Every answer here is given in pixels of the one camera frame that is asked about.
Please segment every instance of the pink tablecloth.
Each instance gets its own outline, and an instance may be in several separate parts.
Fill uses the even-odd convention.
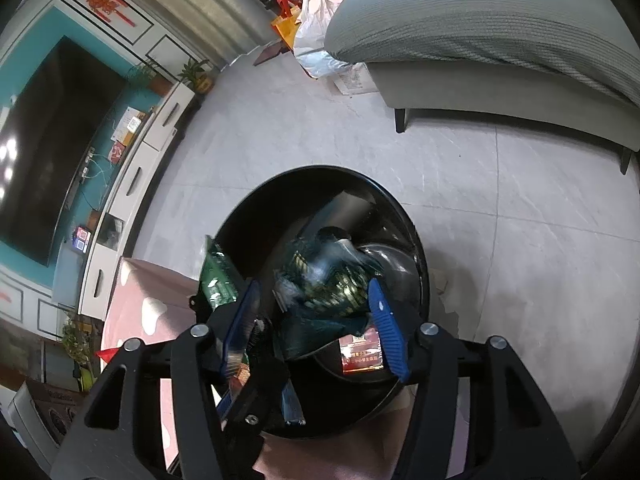
[[[175,339],[196,321],[189,297],[198,282],[164,267],[123,258],[104,323],[101,348],[116,348],[130,337],[145,343]],[[169,465],[178,453],[171,380],[160,385],[162,444]]]
[[[146,343],[174,339],[195,323],[188,297],[195,280],[140,260],[123,259],[102,337],[102,348],[122,345],[130,337]],[[385,412],[351,431],[326,439],[286,440],[265,435],[255,465],[268,480],[386,480],[404,441],[413,396],[406,388]],[[176,457],[171,381],[161,385],[162,442],[167,465]],[[461,416],[456,424],[465,426]],[[460,455],[464,463],[466,436]],[[459,472],[456,466],[453,471]]]

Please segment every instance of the drawer handle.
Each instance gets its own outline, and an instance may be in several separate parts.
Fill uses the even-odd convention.
[[[180,103],[176,103],[174,105],[173,108],[171,108],[171,111],[169,112],[169,115],[167,115],[166,119],[164,120],[164,123],[162,123],[162,127],[164,128],[165,126],[167,126],[167,124],[169,124],[169,121],[171,121],[171,118],[174,116],[174,114],[178,111],[178,108],[180,108]]]
[[[98,270],[98,278],[95,280],[94,298],[97,298],[100,295],[103,275],[104,273],[102,272],[102,269]]]
[[[136,174],[131,179],[131,184],[129,184],[129,189],[127,189],[127,196],[130,196],[131,193],[133,193],[133,190],[135,189],[136,184],[138,183],[140,173],[142,173],[142,168],[138,167],[138,169],[136,170]]]

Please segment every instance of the tile floor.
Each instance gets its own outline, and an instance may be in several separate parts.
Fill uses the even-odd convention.
[[[361,171],[404,205],[428,264],[447,273],[459,336],[505,336],[583,455],[638,336],[635,162],[623,176],[592,144],[423,114],[399,135],[380,95],[344,97],[290,55],[253,67],[256,55],[222,73],[190,124],[134,256],[196,277],[205,234],[267,178],[307,164]]]

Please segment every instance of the white plastic bag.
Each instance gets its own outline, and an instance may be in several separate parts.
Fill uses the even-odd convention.
[[[350,67],[334,59],[324,49],[324,35],[338,4],[320,0],[318,9],[310,9],[309,0],[302,0],[300,27],[293,41],[293,55],[311,77],[331,75]]]

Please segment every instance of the paper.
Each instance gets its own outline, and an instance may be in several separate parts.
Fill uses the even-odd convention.
[[[356,63],[347,70],[330,76],[330,78],[342,95],[368,94],[378,91],[378,87],[373,82],[367,65],[364,63]]]

